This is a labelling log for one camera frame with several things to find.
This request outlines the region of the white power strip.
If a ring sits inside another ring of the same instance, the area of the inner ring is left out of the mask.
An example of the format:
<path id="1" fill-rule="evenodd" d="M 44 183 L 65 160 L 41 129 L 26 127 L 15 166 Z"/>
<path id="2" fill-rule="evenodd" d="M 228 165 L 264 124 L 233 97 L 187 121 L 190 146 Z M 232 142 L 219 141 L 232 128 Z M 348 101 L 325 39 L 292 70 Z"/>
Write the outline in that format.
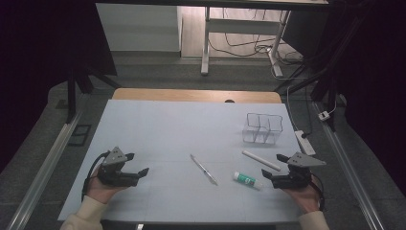
<path id="1" fill-rule="evenodd" d="M 307 154 L 307 155 L 315 155 L 316 151 L 310 144 L 310 142 L 307 139 L 307 134 L 304 133 L 302 130 L 296 130 L 295 131 L 296 138 L 298 140 L 298 143 L 302 149 L 302 152 Z"/>

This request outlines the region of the dark curtain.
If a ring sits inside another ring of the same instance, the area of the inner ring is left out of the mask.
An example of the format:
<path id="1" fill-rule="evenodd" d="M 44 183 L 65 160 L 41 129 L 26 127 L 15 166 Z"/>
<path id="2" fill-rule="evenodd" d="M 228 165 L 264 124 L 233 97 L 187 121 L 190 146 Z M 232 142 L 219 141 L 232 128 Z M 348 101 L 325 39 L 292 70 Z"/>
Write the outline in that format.
<path id="1" fill-rule="evenodd" d="M 97 0 L 0 0 L 0 173 L 73 73 L 115 75 Z"/>
<path id="2" fill-rule="evenodd" d="M 376 0 L 342 57 L 348 124 L 406 196 L 406 0 Z"/>

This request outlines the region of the white desk frame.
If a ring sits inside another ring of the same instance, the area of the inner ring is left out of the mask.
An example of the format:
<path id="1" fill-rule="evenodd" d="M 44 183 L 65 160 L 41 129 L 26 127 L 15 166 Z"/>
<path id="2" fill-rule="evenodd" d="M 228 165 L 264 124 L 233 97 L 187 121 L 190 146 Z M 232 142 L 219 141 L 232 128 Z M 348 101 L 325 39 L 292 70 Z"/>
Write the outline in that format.
<path id="1" fill-rule="evenodd" d="M 201 75 L 207 76 L 209 73 L 210 34 L 234 34 L 274 36 L 274 43 L 270 48 L 265 49 L 265 54 L 268 55 L 275 76 L 282 77 L 282 69 L 277 59 L 277 53 L 289 14 L 290 11 L 281 11 L 278 21 L 215 18 L 211 17 L 211 8 L 206 7 Z"/>

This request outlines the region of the white pen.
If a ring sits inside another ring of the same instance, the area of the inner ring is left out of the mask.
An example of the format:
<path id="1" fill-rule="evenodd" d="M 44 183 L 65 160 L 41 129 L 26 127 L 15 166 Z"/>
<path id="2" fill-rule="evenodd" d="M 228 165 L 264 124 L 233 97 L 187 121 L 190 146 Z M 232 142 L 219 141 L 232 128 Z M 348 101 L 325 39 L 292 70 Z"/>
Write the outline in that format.
<path id="1" fill-rule="evenodd" d="M 263 165 L 265 165 L 265 166 L 267 166 L 267 167 L 269 167 L 269 168 L 271 168 L 271 169 L 273 169 L 273 170 L 275 170 L 277 172 L 281 171 L 281 167 L 279 167 L 278 165 L 276 165 L 276 164 L 274 164 L 272 162 L 269 162 L 269 161 L 255 155 L 255 154 L 249 152 L 248 150 L 243 150 L 242 154 L 249 157 L 249 158 L 251 158 L 251 159 L 254 159 L 255 161 L 260 162 L 261 164 L 263 164 Z"/>

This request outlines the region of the person's right hand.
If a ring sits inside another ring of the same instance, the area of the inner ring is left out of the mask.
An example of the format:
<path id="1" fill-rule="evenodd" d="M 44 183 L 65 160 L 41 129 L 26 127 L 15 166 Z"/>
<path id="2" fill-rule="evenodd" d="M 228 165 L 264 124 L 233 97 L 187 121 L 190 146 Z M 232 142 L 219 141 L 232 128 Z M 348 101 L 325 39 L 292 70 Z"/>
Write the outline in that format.
<path id="1" fill-rule="evenodd" d="M 283 191 L 293 199 L 303 214 L 320 210 L 319 194 L 310 185 L 301 189 L 283 189 Z"/>

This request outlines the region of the white cabinet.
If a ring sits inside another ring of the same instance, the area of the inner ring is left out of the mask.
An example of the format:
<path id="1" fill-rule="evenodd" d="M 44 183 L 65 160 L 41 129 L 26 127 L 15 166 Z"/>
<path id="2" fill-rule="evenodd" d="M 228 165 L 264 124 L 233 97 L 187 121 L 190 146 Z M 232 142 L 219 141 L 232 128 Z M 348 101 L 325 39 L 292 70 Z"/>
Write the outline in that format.
<path id="1" fill-rule="evenodd" d="M 97 4 L 111 51 L 180 52 L 181 8 Z"/>

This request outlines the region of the black metal stand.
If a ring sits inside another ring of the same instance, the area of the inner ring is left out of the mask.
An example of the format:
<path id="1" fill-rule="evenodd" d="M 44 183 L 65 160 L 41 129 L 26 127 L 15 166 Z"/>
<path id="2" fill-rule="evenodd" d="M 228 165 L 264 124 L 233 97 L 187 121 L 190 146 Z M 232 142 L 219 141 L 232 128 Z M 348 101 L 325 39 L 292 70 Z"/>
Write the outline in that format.
<path id="1" fill-rule="evenodd" d="M 75 116 L 79 112 L 77 109 L 77 93 L 76 88 L 83 94 L 91 94 L 94 90 L 94 85 L 90 80 L 93 76 L 96 79 L 106 83 L 114 89 L 121 88 L 122 86 L 111 80 L 108 75 L 116 76 L 117 71 L 114 61 L 110 52 L 101 59 L 101 65 L 98 66 L 95 61 L 91 62 L 84 57 L 77 58 L 68 75 L 67 88 L 68 88 L 68 113 L 66 123 L 71 124 Z"/>
<path id="2" fill-rule="evenodd" d="M 339 11 L 334 9 L 334 4 L 323 5 L 323 4 L 310 4 L 310 3 L 289 3 L 287 4 L 288 7 L 284 7 L 283 11 L 291 11 L 291 12 L 305 12 L 307 14 L 314 14 L 314 13 L 326 13 L 326 14 L 335 14 L 334 11 Z M 311 66 L 316 66 L 316 72 L 309 77 L 308 79 L 294 85 L 288 86 L 283 92 L 282 95 L 287 96 L 299 91 L 300 89 L 306 88 L 313 82 L 317 81 L 313 91 L 310 94 L 310 98 L 313 102 L 320 102 L 326 94 L 328 94 L 328 104 L 327 110 L 330 112 L 330 118 L 326 119 L 327 125 L 330 129 L 334 132 L 334 111 L 336 106 L 336 86 L 335 86 L 335 77 L 333 74 L 334 69 L 336 69 L 336 65 L 340 58 L 340 42 L 343 38 L 341 38 L 341 32 L 338 32 L 338 35 L 332 39 L 329 44 L 322 49 L 321 52 L 317 53 L 312 57 L 306 57 L 304 59 L 304 63 L 302 64 L 304 67 L 299 67 L 299 69 L 307 69 Z"/>

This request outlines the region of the aluminium rail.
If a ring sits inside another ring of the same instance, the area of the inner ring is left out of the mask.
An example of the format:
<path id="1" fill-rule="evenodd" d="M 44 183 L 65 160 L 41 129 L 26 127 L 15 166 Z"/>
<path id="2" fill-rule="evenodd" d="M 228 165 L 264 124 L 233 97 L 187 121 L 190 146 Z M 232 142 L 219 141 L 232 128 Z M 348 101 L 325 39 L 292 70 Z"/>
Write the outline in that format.
<path id="1" fill-rule="evenodd" d="M 20 205 L 15 211 L 6 230 L 24 230 L 26 227 L 36 204 L 42 196 L 42 193 L 44 192 L 46 185 L 48 184 L 51 175 L 56 168 L 61 154 L 67 146 L 70 136 L 72 135 L 79 119 L 82 116 L 82 113 L 83 111 L 79 109 L 73 116 L 71 122 L 63 125 L 59 135 L 54 141 L 54 144 L 48 152 L 47 157 L 45 158 L 32 184 L 30 185 L 28 192 L 25 194 Z"/>
<path id="2" fill-rule="evenodd" d="M 372 200 L 361 183 L 354 166 L 351 164 L 350 159 L 347 156 L 347 152 L 345 151 L 338 135 L 329 127 L 327 122 L 321 120 L 319 120 L 319 122 L 323 127 L 323 130 L 332 146 L 344 175 L 350 184 L 350 188 L 358 201 L 359 207 L 366 219 L 366 222 L 370 226 L 370 229 L 385 230 L 384 224 L 380 216 L 377 214 L 376 209 L 372 204 Z"/>

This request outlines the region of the person's left hand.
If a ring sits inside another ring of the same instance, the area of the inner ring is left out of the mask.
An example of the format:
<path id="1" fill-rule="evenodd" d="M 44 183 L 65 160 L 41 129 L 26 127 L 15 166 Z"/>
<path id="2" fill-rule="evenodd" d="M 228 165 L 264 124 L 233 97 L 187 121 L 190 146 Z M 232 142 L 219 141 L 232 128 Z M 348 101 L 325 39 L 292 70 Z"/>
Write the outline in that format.
<path id="1" fill-rule="evenodd" d="M 86 195 L 100 203 L 107 204 L 116 193 L 123 190 L 125 187 L 104 185 L 96 175 L 93 175 L 89 179 Z"/>

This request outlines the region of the green and white glue stick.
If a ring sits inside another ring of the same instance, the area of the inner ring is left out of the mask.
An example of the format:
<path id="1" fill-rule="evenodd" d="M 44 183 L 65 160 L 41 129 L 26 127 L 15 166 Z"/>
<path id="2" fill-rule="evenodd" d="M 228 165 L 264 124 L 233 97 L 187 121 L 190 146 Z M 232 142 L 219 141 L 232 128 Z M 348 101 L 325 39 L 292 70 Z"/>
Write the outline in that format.
<path id="1" fill-rule="evenodd" d="M 256 180 L 254 177 L 251 177 L 241 172 L 234 172 L 233 179 L 238 183 L 242 183 L 248 187 L 257 190 L 261 190 L 263 187 L 262 183 Z"/>

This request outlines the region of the pale blue table mat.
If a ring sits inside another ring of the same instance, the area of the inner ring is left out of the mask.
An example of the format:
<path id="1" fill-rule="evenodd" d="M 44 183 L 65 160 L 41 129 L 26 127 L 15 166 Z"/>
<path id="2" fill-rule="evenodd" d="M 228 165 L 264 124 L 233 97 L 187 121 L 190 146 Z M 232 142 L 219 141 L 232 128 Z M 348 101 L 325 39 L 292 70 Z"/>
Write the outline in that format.
<path id="1" fill-rule="evenodd" d="M 248 113 L 282 116 L 283 132 L 275 145 L 246 143 L 242 130 Z M 107 103 L 77 178 L 59 214 L 79 209 L 83 180 L 94 160 L 119 147 L 135 153 L 127 173 L 149 168 L 134 188 L 115 195 L 105 219 L 140 223 L 294 222 L 301 211 L 283 191 L 261 174 L 263 165 L 243 150 L 270 162 L 277 154 L 299 151 L 282 103 L 187 103 L 111 100 Z M 193 154 L 218 186 L 191 160 Z M 233 179 L 244 173 L 262 183 L 261 190 Z"/>

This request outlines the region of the black floor plate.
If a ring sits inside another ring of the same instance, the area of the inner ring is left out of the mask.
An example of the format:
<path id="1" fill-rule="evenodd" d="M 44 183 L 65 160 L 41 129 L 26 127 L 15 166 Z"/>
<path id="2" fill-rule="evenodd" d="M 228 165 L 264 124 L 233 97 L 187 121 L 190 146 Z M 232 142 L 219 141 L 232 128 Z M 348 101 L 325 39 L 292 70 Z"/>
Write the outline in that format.
<path id="1" fill-rule="evenodd" d="M 68 142 L 72 147 L 83 147 L 91 130 L 91 125 L 77 125 Z"/>

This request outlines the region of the clear plastic pen holder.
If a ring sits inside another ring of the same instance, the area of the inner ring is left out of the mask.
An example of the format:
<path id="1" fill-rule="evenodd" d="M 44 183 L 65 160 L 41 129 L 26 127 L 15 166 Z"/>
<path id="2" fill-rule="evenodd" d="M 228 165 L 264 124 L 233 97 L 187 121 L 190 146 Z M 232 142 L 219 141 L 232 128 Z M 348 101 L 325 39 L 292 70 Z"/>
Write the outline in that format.
<path id="1" fill-rule="evenodd" d="M 248 113 L 242 140 L 246 143 L 275 145 L 282 132 L 282 116 Z"/>

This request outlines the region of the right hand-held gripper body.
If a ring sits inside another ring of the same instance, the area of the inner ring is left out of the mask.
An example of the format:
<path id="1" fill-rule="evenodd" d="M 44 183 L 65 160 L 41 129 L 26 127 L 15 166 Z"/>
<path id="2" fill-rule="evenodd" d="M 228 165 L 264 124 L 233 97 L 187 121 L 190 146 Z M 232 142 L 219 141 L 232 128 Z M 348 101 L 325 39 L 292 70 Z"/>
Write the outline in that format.
<path id="1" fill-rule="evenodd" d="M 311 182 L 310 167 L 324 166 L 325 161 L 316 159 L 307 154 L 296 152 L 287 161 L 289 173 L 275 175 L 271 179 L 275 189 L 300 189 Z"/>

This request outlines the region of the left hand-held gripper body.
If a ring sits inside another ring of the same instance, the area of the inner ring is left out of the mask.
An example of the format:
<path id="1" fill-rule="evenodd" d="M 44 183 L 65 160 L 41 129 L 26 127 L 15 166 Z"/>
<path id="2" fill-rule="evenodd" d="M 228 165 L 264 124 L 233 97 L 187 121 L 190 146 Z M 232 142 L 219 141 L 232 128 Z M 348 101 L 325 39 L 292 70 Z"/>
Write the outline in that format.
<path id="1" fill-rule="evenodd" d="M 99 167 L 98 178 L 101 183 L 114 187 L 135 187 L 139 176 L 137 173 L 122 172 L 126 162 L 125 154 L 119 147 L 110 150 Z"/>

